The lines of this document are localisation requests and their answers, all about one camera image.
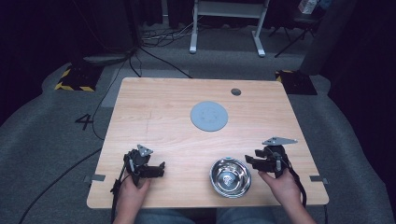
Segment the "person's right arm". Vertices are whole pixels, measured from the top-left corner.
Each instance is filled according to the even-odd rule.
[[[292,223],[316,223],[303,207],[301,192],[294,182],[294,177],[289,172],[289,169],[285,169],[283,175],[279,178],[273,178],[261,171],[259,171],[259,176],[271,188],[275,198],[282,204]]]

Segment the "person's right hand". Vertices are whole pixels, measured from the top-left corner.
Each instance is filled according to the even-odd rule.
[[[301,192],[289,169],[285,169],[279,178],[273,178],[262,171],[259,171],[259,176],[268,184],[280,204],[301,203]]]

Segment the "bowl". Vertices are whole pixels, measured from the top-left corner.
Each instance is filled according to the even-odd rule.
[[[248,192],[251,184],[250,171],[239,160],[226,157],[213,163],[210,169],[213,188],[227,198],[238,198]]]

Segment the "person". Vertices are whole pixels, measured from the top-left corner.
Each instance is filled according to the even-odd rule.
[[[280,178],[273,178],[265,172],[259,171],[259,176],[265,183],[271,188],[277,201],[283,206],[286,214],[290,218],[292,223],[316,223],[315,220],[308,214],[301,203],[301,192],[294,182],[294,178],[291,175],[289,169],[285,169],[283,175]],[[136,221],[140,223],[141,220],[151,218],[148,223],[153,223],[154,218],[158,218],[159,223],[194,223],[192,220],[186,217],[180,216],[176,211],[170,209],[154,209],[152,214],[139,214],[140,207],[145,200],[145,197],[149,191],[151,179],[147,179],[145,183],[137,188],[131,177],[126,177],[120,187],[120,195],[117,202],[117,216],[114,220],[115,224],[131,224]],[[222,223],[274,223],[271,216],[267,213],[268,209],[265,207],[260,212],[253,208],[254,212],[248,212],[247,208],[234,208],[233,209],[219,209],[217,215],[217,222],[221,223],[222,218],[227,218]],[[241,217],[234,218],[235,213],[238,209],[245,209],[239,211]]]

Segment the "tabletop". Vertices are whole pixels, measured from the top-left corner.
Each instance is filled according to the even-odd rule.
[[[239,95],[232,94],[235,89]],[[222,129],[205,132],[191,122],[192,108],[204,101],[218,103],[227,111]],[[87,205],[111,208],[110,190],[120,176],[123,155],[137,145],[154,151],[148,165],[165,161],[164,175],[153,179],[143,207],[279,205],[245,161],[245,155],[255,157],[254,150],[263,149],[262,142],[273,136],[298,141],[284,148],[301,178],[307,204],[327,203],[323,183],[311,181],[311,175],[319,175],[318,169],[280,82],[127,77],[121,83],[95,171],[105,179],[92,181]],[[210,183],[212,164],[224,157],[240,160],[251,172],[250,189],[240,198],[225,198]]]

